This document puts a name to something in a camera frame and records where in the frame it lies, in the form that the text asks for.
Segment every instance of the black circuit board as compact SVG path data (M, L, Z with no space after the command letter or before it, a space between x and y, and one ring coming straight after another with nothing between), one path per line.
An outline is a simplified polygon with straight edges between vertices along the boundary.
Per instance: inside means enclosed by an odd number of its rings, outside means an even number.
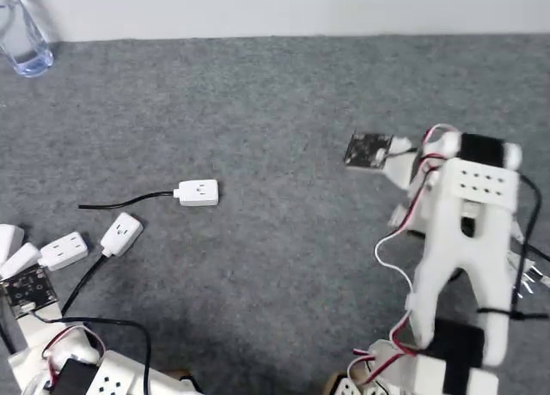
M46 271L37 264L2 281L2 288L16 319L28 314L29 308L38 311L58 301Z
M381 170L386 164L394 135L354 133L344 156L348 167Z

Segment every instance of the white robot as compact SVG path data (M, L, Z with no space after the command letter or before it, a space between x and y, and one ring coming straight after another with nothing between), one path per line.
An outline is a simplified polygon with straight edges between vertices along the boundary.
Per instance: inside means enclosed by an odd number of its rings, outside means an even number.
M443 134L432 142L437 130ZM418 148L406 138L352 137L347 166L382 172L408 192L409 206L396 209L390 222L395 230L376 244L374 254L406 279L410 294L389 340L366 351L355 349L359 357L347 375L329 383L327 393L497 395L498 378L484 367L496 367L504 359L510 318L522 316L514 286L529 278L524 274L532 266L509 251L510 237L518 230L521 161L517 145L460 133L450 125L430 128ZM384 242L407 230L425 237L413 282L379 255ZM439 293L457 270L465 271L472 283L480 308L476 326L436 319ZM407 321L414 349L395 336Z

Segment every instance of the white connector module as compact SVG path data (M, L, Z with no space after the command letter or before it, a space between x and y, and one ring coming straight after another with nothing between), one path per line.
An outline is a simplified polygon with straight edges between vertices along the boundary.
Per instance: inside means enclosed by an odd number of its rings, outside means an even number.
M17 226L0 225L0 265L21 247L24 234Z
M0 277L7 279L38 262L40 251L32 243L26 243L0 268Z
M144 230L138 219L122 212L101 239L103 255L123 255Z
M88 256L88 247L78 232L67 234L40 249L41 266L59 270Z
M174 198L182 206L216 206L219 200L217 180L187 180L174 189Z

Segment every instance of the electronic component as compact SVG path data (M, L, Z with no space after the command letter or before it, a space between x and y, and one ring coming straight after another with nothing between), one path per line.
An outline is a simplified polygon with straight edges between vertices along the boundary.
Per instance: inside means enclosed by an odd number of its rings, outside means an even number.
M88 256L88 247L78 232L67 234L40 249L38 263L59 270Z
M484 345L482 329L436 318L433 340L421 353L446 362L443 393L466 395L471 368L481 368Z
M97 374L98 367L68 359L53 387L52 395L86 395Z
M44 268L37 264L3 281L2 287L17 319L58 300Z
M108 258L124 255L143 230L138 219L122 212L101 238L103 255Z
M386 165L394 135L354 133L344 156L348 167L380 171Z
M36 264L39 257L40 251L32 243L26 243L0 267L0 277L2 279L12 277Z
M174 189L174 198L182 206L216 206L219 200L217 180L187 180Z
M23 242L23 229L14 225L0 225L0 264L13 255Z

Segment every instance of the cable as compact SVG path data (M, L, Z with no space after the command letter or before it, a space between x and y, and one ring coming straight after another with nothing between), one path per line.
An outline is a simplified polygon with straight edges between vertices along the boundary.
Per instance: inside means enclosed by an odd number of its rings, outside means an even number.
M420 148L410 148L408 150L404 150L402 152L398 152L398 153L388 153L386 155L386 159L391 159L393 157L399 157L399 156L403 156L403 155L408 155L410 153L416 153Z
M348 379L353 382L355 384L355 381L353 380L353 378L351 377L351 369L353 367L355 367L358 363L361 363L361 362L368 362L368 361L374 361L376 359L375 356L372 356L372 355L364 355L364 356L359 356L358 358L355 358L353 361L350 362L350 364L347 366L347 369L346 369L346 373L347 373L347 377Z
M419 239L425 239L426 238L426 235L423 234L422 232L419 232L418 230L407 230L406 231L407 234L410 234L411 236L414 236L415 238L419 238ZM546 260L547 262L550 263L550 255L547 255L546 253L544 253L541 249L539 249L538 247L536 246L533 246L531 245L530 243L527 245L527 247L529 248L529 251L532 252L533 254L537 255L539 258L543 258L544 260ZM455 281L456 279L458 279L458 277L460 277L460 275L458 273L455 273L450 279L449 279L449 282L453 282Z
M372 372L367 378L365 382L362 382L359 384L360 386L367 385L370 382L372 382L378 375L380 375L382 372L384 372L388 367L390 367L395 361L397 361L399 358L404 356L405 354L395 354L391 358L389 358L387 361L385 361L378 369L375 369L374 372Z
M92 276L108 261L108 257L105 255L101 255L99 259L92 265L91 268L86 272L86 274L82 277L80 282L77 284L77 286L73 289L72 293L69 296L69 299L65 304L63 305L63 309L61 309L61 314L65 315L67 311L69 311L70 306L80 294L80 291L82 288L86 285L86 283L89 282L89 280L92 278Z
M366 361L364 364L367 367L367 369L369 370L369 374L372 373L372 369L370 369L369 361ZM386 393L386 395L389 395L389 391L384 386L382 386L380 384L380 382L375 380L375 383L380 387L380 389L382 389Z
M145 199L150 198L159 198L161 196L173 196L174 191L154 191L153 193L147 193L146 195L138 196L133 199L122 202L121 204L79 204L78 209L88 209L88 210L110 210L110 209L119 209L124 208L125 206L130 206L131 204L136 204Z
M422 146L428 143L431 135L433 135L434 131L436 131L437 129L445 129L446 131L458 131L458 129L456 129L453 125L438 123L437 125L432 126L430 129L426 131L426 133L424 134L424 137L422 137Z
M541 249L531 244L528 244L527 247L532 253L537 255L539 258L543 258L544 260L550 263L550 256L546 255Z
M375 245L375 248L374 248L374 256L375 256L375 259L376 261L381 264L383 267L385 268L388 268L388 269L391 269L391 270L396 270L397 272L399 272L406 280L406 283L408 284L408 287L409 287L409 290L410 292L413 291L413 283L411 282L411 279L409 278L409 276L397 265L394 265L394 264L387 264L386 262L384 262L381 258L380 258L380 255L378 253L380 247L386 243L388 240L391 240L393 239L394 237L398 236L399 234L403 233L406 229L406 225L408 224L410 218L413 216L413 212L414 210L416 209L416 206L419 202L419 199L420 199L420 195L422 194L422 191L424 190L424 187L425 187L425 183L426 181L428 180L428 176L430 175L431 172L433 172L434 170L436 170L435 168L431 167L430 170L428 170L428 172L426 172L425 176L424 176L424 179L422 181L422 183L420 184L420 187L418 189L418 191L416 192L416 194L414 195L414 198L412 199L411 201L411 205L409 207L409 210L407 211L407 213L405 214L405 217L403 218L403 221L401 221L401 224L397 227L397 229L395 229L394 232L384 236L383 238L381 238Z
M73 325L63 329L60 333L58 333L55 337L53 337L53 339L50 342L48 342L48 344L42 350L42 359L47 358L46 356L47 350L52 349L57 343L65 339L71 332L79 329L85 331L90 336L92 336L95 339L95 341L101 346L101 356L105 355L105 353L107 352L107 346L105 345L105 343L103 342L103 340L100 338L99 335L97 335L94 331L92 331L85 325Z
M72 323L72 322L89 322L90 324L104 324L104 325L121 325L121 326L132 326L136 329L139 329L145 337L145 362L144 362L144 395L149 395L149 371L151 366L151 336L149 331L145 326L134 322L133 320L120 320L120 319L107 319L107 318L87 318L87 317L67 317L59 319L44 319L37 315L35 312L31 313L36 319L46 323L46 324L57 324L58 322L62 323Z
M3 344L6 345L6 349L8 350L9 354L10 355L16 354L17 351L15 350L15 346L13 345L13 343L11 342L11 339L9 339L8 334L6 333L6 331L3 329L1 325L0 325L0 337L3 340Z
M522 250L520 252L519 265L518 265L517 274L516 274L516 281L514 283L514 289L512 291L512 296L511 296L510 311L497 309L497 308L482 307L478 309L477 312L478 313L500 313L500 314L508 315L513 320L548 319L549 316L547 313L522 313L517 310L517 305L519 302L519 292L522 286L523 271L525 270L525 260L527 259L527 253L529 251L529 241L535 229L536 221L539 217L539 214L541 212L541 207L542 207L542 193L541 193L541 190L535 184L535 182L533 182L530 178L528 178L524 174L520 174L520 180L525 185L527 185L531 189L531 191L533 191L533 194L535 195L535 206L531 211L531 216L529 217L527 228L525 229L525 238L522 243Z
M519 291L522 286L523 271L525 270L525 259L527 258L527 253L529 251L529 241L531 239L531 235L533 234L533 231L535 230L536 221L539 218L539 214L541 213L541 207L542 207L542 193L541 193L541 190L535 184L535 182L533 182L530 178L528 178L524 174L520 174L520 179L525 185L527 185L531 189L531 191L533 191L533 194L535 195L535 206L533 207L533 211L531 212L531 217L529 218L529 221L527 223L527 228L525 229L525 239L522 243L522 250L520 252L520 260L519 260L519 266L517 268L516 283L514 286L514 291L512 292L512 299L511 299L512 313L517 312L517 303L519 302Z
M427 156L424 156L420 160L419 171L422 170L422 166L429 159L434 158L434 156L436 156L436 155L437 154L429 154ZM388 263L384 262L380 258L380 255L379 255L378 251L379 251L380 247L385 242L387 242L388 240L393 239L394 237L398 236L399 234L403 233L406 230L406 225L409 223L411 217L413 216L413 212L415 211L415 209L416 209L416 207L419 203L420 196L422 195L422 192L424 191L425 183L428 180L428 176L430 175L431 172L433 172L437 169L438 169L438 167L430 167L430 169L426 172L422 182L420 183L420 187L417 190L416 194L414 195L414 198L411 201L411 205L409 206L409 209L408 209L407 213L405 214L405 217L403 218L403 221L401 222L401 224L397 227L397 229L395 229L394 232L392 232L391 234L388 234L387 236L380 239L376 243L375 248L374 248L374 256L375 256L376 261L385 268L388 268L388 269L395 270L395 271L399 272L405 278L406 283L409 287L409 293L410 294L413 291L413 286L412 286L413 283L411 282L411 278L399 266L397 266L395 264L388 264ZM403 329L405 327L406 322L408 321L410 314L411 314L411 311L407 310L406 313L403 315L403 317L399 320L399 322L397 322L397 324L395 324L395 326L391 329L391 331L389 333L389 340L392 341L394 343L394 345L402 351L403 354L407 354L407 355L410 355L410 356L415 356L416 353L414 351L412 351L412 350L408 349L407 347L405 347L402 343L400 343L395 338L395 333L397 333L398 331L400 331L401 329Z

